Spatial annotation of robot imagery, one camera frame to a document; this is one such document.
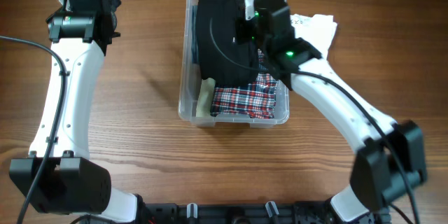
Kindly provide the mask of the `white t-shirt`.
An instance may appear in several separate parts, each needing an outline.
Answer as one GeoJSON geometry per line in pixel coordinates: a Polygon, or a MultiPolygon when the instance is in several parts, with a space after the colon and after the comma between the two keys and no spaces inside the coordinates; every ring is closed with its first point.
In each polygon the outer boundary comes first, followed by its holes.
{"type": "Polygon", "coordinates": [[[337,23],[332,15],[315,14],[312,17],[294,14],[290,23],[295,30],[295,37],[304,39],[312,44],[326,60],[332,45],[337,23]]]}

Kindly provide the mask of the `black garment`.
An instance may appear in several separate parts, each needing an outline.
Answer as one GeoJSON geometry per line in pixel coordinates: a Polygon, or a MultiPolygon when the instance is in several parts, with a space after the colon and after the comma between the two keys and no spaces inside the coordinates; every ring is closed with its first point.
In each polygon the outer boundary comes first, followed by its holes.
{"type": "Polygon", "coordinates": [[[199,0],[195,33],[202,79],[229,86],[256,80],[258,49],[242,37],[243,21],[238,0],[199,0]]]}

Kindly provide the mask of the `plaid shirt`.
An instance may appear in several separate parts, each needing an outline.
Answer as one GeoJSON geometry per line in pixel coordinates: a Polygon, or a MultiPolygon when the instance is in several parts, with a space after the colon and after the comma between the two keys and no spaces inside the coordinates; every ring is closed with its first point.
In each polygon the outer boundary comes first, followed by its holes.
{"type": "Polygon", "coordinates": [[[259,73],[254,82],[243,86],[215,85],[210,114],[245,115],[273,119],[279,82],[268,73],[259,73]]]}

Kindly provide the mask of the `blue denim jeans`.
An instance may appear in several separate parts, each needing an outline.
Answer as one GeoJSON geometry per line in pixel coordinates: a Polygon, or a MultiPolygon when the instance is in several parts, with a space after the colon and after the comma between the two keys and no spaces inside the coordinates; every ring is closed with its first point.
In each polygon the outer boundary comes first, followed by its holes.
{"type": "Polygon", "coordinates": [[[192,6],[192,13],[191,13],[191,53],[192,53],[192,63],[193,64],[199,64],[199,57],[197,52],[197,35],[196,35],[196,17],[197,17],[197,5],[192,6]]]}

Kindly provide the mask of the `cream cloth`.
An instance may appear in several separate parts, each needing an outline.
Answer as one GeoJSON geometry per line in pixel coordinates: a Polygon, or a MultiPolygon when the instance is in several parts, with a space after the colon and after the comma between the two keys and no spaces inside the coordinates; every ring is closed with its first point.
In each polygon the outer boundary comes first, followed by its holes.
{"type": "Polygon", "coordinates": [[[211,117],[211,105],[214,98],[216,81],[212,78],[202,80],[199,97],[197,99],[196,116],[199,118],[211,117]]]}

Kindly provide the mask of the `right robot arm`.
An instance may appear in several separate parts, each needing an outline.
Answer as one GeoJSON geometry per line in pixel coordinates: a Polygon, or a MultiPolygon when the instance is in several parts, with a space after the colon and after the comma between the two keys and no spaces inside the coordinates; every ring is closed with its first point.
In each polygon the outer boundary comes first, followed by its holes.
{"type": "Polygon", "coordinates": [[[367,103],[308,41],[295,36],[286,0],[237,0],[237,36],[256,43],[267,72],[311,102],[347,140],[355,154],[349,185],[329,200],[339,223],[350,223],[409,197],[428,179],[423,134],[411,120],[397,123],[367,103]]]}

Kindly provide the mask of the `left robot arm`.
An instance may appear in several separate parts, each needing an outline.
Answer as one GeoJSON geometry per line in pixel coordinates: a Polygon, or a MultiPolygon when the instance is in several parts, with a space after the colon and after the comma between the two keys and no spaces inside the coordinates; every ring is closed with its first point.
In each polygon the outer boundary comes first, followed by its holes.
{"type": "Polygon", "coordinates": [[[52,69],[41,123],[27,156],[10,163],[10,179],[24,195],[17,219],[33,207],[77,221],[137,223],[139,198],[112,186],[109,171],[90,160],[88,141],[97,77],[118,37],[120,0],[59,1],[47,19],[52,69]]]}

